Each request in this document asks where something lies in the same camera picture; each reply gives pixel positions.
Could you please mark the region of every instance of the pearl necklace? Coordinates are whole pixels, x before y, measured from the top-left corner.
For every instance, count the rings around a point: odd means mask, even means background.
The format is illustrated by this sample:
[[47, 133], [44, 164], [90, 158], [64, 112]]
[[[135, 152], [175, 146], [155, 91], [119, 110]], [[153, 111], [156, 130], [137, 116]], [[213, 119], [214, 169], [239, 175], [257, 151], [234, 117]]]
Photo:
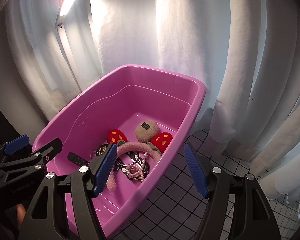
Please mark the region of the pearl necklace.
[[145, 154], [143, 155], [142, 158], [142, 164], [141, 167], [139, 167], [138, 165], [134, 165], [134, 164], [128, 164], [126, 171], [127, 171], [127, 175], [129, 178], [137, 178], [140, 177], [141, 178], [141, 182], [143, 182], [144, 180], [144, 176], [143, 176], [143, 168], [145, 167], [145, 162], [146, 162], [146, 157], [147, 157], [148, 153], [145, 152]]

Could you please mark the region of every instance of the white curtain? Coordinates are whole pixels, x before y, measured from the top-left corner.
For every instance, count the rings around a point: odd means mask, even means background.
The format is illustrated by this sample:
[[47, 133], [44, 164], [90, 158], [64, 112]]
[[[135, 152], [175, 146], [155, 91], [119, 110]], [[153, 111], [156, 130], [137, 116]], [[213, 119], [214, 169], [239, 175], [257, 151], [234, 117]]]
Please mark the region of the white curtain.
[[60, 1], [6, 7], [18, 70], [49, 120], [120, 65], [187, 74], [207, 88], [193, 128], [210, 129], [201, 151], [252, 162], [268, 197], [300, 197], [300, 10], [293, 0], [76, 0], [57, 31]]
[[77, 72], [69, 68], [55, 29], [59, 0], [9, 0], [5, 7], [7, 35], [13, 58], [21, 77], [48, 120], [102, 76], [89, 27], [89, 2], [76, 0], [64, 22], [79, 69]]

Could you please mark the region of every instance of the pink fuzzy headband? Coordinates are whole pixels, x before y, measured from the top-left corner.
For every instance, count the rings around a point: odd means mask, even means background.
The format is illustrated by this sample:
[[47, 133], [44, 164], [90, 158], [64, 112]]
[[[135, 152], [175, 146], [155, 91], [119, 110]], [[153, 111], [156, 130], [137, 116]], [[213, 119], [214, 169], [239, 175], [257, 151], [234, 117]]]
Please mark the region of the pink fuzzy headband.
[[[160, 160], [160, 154], [152, 149], [146, 143], [140, 142], [126, 142], [117, 148], [117, 158], [120, 157], [122, 154], [130, 151], [139, 151], [139, 152], [147, 152], [150, 157], [152, 157], [156, 162]], [[114, 172], [113, 169], [110, 172], [108, 181], [107, 181], [107, 188], [111, 191], [115, 190], [117, 184], [114, 180]]]

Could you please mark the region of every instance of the metal screw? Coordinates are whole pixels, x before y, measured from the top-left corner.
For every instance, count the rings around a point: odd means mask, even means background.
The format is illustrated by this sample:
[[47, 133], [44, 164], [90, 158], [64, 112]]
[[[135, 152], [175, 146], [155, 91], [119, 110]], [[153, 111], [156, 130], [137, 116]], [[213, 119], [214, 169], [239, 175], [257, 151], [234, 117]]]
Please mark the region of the metal screw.
[[220, 169], [219, 167], [213, 167], [213, 168], [212, 168], [212, 171], [213, 171], [214, 173], [221, 173], [221, 169]]
[[254, 180], [254, 176], [253, 176], [253, 174], [251, 174], [251, 173], [248, 173], [248, 174], [246, 175], [246, 177], [247, 177], [247, 179], [249, 179], [249, 180]]
[[87, 166], [82, 166], [82, 167], [79, 168], [79, 171], [82, 172], [82, 173], [85, 173], [85, 172], [88, 171], [88, 169], [89, 168]]
[[46, 178], [47, 179], [52, 179], [54, 177], [54, 173], [53, 172], [49, 172], [47, 175], [46, 175]]

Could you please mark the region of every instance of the white wall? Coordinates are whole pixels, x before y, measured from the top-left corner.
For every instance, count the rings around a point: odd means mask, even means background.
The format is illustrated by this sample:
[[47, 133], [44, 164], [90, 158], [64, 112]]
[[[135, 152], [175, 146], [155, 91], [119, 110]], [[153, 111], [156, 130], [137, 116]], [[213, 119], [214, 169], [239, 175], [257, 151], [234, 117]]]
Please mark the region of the white wall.
[[0, 12], [0, 111], [21, 135], [29, 136], [31, 144], [47, 124], [13, 61], [3, 11]]

